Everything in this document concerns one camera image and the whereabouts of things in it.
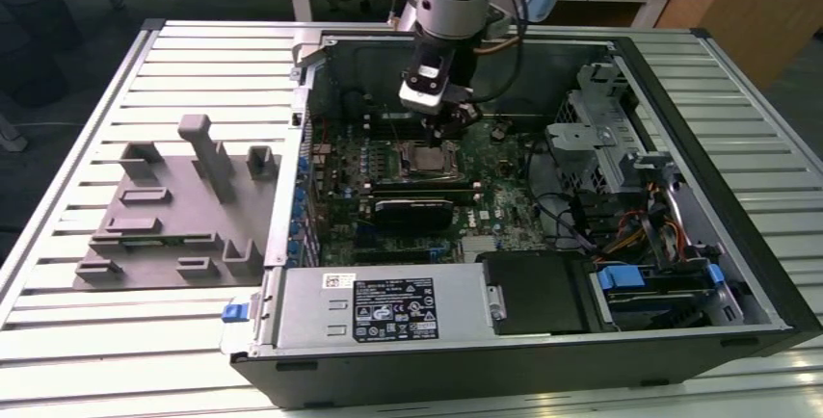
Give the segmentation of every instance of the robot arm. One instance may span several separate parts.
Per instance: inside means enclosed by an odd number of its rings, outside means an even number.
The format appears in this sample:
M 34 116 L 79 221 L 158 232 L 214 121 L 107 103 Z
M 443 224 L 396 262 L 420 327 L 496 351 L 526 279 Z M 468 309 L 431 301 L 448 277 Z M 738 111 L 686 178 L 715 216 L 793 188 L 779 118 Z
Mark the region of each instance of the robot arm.
M 530 20 L 543 19 L 556 1 L 528 0 L 527 10 L 538 7 Z M 499 12 L 523 15 L 514 0 L 408 1 L 400 25 L 415 31 L 416 50 L 404 73 L 400 100 L 407 108 L 427 116 L 424 126 L 435 143 L 444 134 L 460 131 L 482 117 L 468 102 L 477 50 L 483 50 L 480 46 L 491 25 L 491 3 Z

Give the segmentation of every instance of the motherboard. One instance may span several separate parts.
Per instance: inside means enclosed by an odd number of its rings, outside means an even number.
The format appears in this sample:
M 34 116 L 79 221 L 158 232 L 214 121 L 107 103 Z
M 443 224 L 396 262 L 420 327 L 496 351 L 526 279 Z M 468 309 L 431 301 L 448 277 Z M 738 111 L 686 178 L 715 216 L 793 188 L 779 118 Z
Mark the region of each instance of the motherboard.
M 373 124 L 317 125 L 323 266 L 473 262 L 487 251 L 547 248 L 527 137 L 488 120 L 429 147 L 396 137 L 393 123 L 392 137 L 373 137 Z

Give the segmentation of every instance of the circuit board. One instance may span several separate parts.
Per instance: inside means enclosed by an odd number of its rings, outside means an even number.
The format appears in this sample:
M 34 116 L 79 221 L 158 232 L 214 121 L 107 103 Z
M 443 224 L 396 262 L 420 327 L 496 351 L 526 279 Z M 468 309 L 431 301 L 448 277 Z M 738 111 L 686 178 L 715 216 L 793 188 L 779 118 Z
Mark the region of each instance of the circuit board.
M 316 135 L 323 266 L 473 262 L 484 251 L 547 249 L 523 178 L 528 150 L 518 135 L 492 143 L 495 128 L 494 121 L 475 124 L 439 156 L 420 141 L 372 140 L 352 125 Z M 411 152 L 417 162 L 404 163 Z M 416 182 L 443 184 L 417 189 Z M 376 204 L 407 198 L 455 202 L 451 225 L 432 232 L 409 223 L 403 233 L 384 233 Z

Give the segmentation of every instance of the table leg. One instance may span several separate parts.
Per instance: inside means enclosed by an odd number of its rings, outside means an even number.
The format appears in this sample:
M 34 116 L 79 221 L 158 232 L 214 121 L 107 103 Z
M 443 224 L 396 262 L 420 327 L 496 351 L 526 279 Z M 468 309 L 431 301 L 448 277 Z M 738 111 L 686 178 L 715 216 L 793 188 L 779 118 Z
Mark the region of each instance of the table leg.
M 294 7 L 294 20 L 312 21 L 312 2 L 310 0 L 292 0 Z
M 655 28 L 669 2 L 670 0 L 646 0 L 646 3 L 640 6 L 640 10 L 638 11 L 632 27 Z

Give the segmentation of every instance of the power supply label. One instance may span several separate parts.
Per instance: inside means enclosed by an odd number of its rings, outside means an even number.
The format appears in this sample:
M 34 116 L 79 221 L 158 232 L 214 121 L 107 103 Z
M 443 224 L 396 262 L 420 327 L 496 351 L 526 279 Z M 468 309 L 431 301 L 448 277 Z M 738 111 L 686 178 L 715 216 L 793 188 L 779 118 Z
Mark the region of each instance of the power supply label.
M 437 339 L 432 278 L 359 280 L 353 336 L 360 343 Z

